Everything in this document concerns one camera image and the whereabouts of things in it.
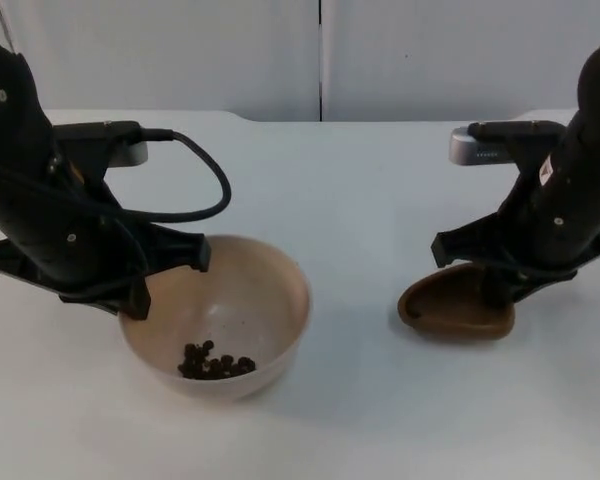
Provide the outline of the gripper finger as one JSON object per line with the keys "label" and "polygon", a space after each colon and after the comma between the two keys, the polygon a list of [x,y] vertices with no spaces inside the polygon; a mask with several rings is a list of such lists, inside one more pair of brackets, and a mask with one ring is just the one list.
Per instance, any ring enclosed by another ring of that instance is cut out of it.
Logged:
{"label": "gripper finger", "polygon": [[189,266],[200,272],[207,272],[211,260],[211,246],[204,234],[193,234]]}
{"label": "gripper finger", "polygon": [[122,313],[131,319],[146,319],[151,307],[151,295],[146,279],[135,277],[125,287]]}
{"label": "gripper finger", "polygon": [[431,244],[431,252],[437,266],[448,266],[454,262],[447,245],[447,233],[439,232],[435,235]]}
{"label": "gripper finger", "polygon": [[487,267],[481,283],[481,295],[487,306],[506,305],[506,284],[497,269]]}

